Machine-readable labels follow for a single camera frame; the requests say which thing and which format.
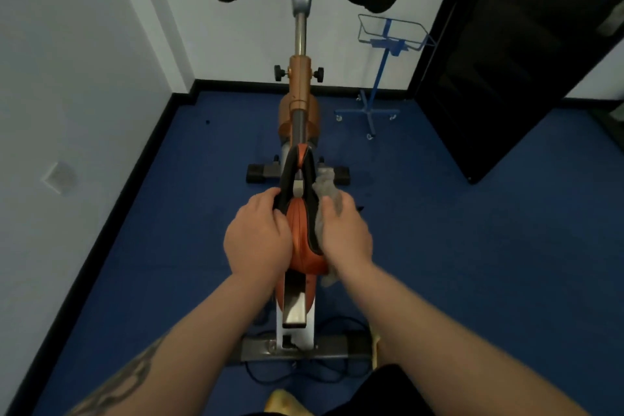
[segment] blue floor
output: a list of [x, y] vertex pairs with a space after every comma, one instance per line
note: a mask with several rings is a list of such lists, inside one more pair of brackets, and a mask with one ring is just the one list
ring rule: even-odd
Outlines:
[[[223, 234], [262, 189], [245, 184], [247, 164], [279, 151], [278, 102], [205, 93], [179, 109], [35, 414], [65, 413], [228, 276]], [[588, 411], [624, 414], [624, 155], [594, 120], [550, 113], [469, 186], [415, 103], [379, 118], [374, 141], [363, 117], [334, 120], [354, 101], [320, 103], [319, 153], [351, 167], [375, 261]], [[319, 290], [317, 310], [360, 316], [339, 284]], [[283, 386], [318, 415], [359, 383]], [[205, 414], [261, 410], [271, 390], [227, 368]]]

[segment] black pants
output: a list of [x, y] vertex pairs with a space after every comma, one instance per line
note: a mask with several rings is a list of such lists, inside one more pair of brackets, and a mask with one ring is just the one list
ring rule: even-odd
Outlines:
[[353, 398], [324, 416], [435, 416], [399, 365], [371, 373]]

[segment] black cable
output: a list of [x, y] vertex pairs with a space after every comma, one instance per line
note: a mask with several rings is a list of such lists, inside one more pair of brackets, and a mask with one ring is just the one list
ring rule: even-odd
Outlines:
[[[360, 327], [362, 327], [364, 330], [368, 331], [369, 327], [367, 324], [363, 323], [362, 321], [355, 319], [355, 318], [351, 318], [349, 316], [333, 316], [331, 318], [325, 319], [323, 322], [321, 322], [321, 324], [319, 324], [317, 326], [317, 329], [322, 329], [325, 326], [327, 326], [328, 324], [335, 322], [337, 320], [347, 320], [350, 322], [354, 322], [355, 324], [359, 325]], [[271, 331], [264, 331], [261, 333], [256, 334], [256, 336], [260, 336], [260, 335], [264, 335], [267, 333], [272, 333]], [[299, 347], [297, 347], [295, 344], [293, 344], [295, 346], [295, 348], [297, 350], [299, 350], [300, 353], [302, 353], [305, 357], [306, 352], [304, 350], [301, 350]], [[352, 374], [349, 373], [349, 359], [345, 358], [344, 360], [344, 370], [341, 369], [335, 369], [334, 367], [332, 367], [331, 365], [327, 365], [324, 361], [322, 360], [311, 360], [312, 362], [321, 365], [322, 367], [331, 370], [335, 373], [338, 374], [338, 377], [336, 379], [333, 380], [327, 380], [327, 379], [323, 379], [321, 377], [318, 377], [317, 375], [314, 375], [312, 373], [308, 373], [308, 372], [298, 372], [298, 371], [294, 371], [291, 373], [288, 373], [287, 375], [282, 375], [281, 377], [278, 377], [274, 380], [260, 380], [258, 377], [256, 377], [254, 375], [254, 373], [252, 372], [250, 366], [249, 366], [249, 362], [245, 362], [245, 370], [247, 372], [247, 374], [249, 375], [249, 378], [252, 379], [252, 381], [254, 381], [255, 383], [259, 384], [259, 385], [266, 385], [266, 386], [273, 386], [273, 385], [277, 385], [278, 383], [281, 383], [283, 381], [288, 380], [291, 377], [304, 377], [307, 378], [309, 380], [315, 381], [317, 383], [326, 383], [326, 384], [337, 384], [339, 382], [341, 382], [342, 380], [344, 380], [345, 378], [350, 378], [350, 379], [358, 379], [358, 378], [363, 378], [365, 376], [367, 376], [367, 374], [370, 373], [370, 371], [372, 370], [372, 362], [369, 362], [366, 371], [361, 373], [361, 374]]]

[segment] adjustment knob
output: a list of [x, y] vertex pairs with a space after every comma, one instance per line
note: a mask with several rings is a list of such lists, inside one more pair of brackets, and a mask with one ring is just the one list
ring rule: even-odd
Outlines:
[[314, 77], [318, 82], [322, 83], [325, 77], [325, 70], [323, 68], [318, 68], [318, 71], [314, 72]]
[[281, 79], [286, 75], [286, 72], [281, 68], [280, 65], [275, 65], [273, 69], [275, 71], [275, 80], [277, 82], [280, 82]]

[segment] person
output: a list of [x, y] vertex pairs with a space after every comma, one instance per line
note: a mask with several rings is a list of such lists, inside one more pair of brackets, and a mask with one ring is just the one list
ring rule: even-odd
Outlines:
[[[252, 197], [223, 246], [231, 275], [69, 415], [198, 415], [219, 373], [278, 277], [290, 264], [292, 234], [273, 210], [273, 188]], [[353, 198], [343, 211], [323, 198], [322, 248], [355, 304], [392, 349], [396, 364], [375, 370], [350, 402], [329, 412], [437, 416], [586, 415], [534, 371], [452, 320], [372, 262], [372, 238]]]

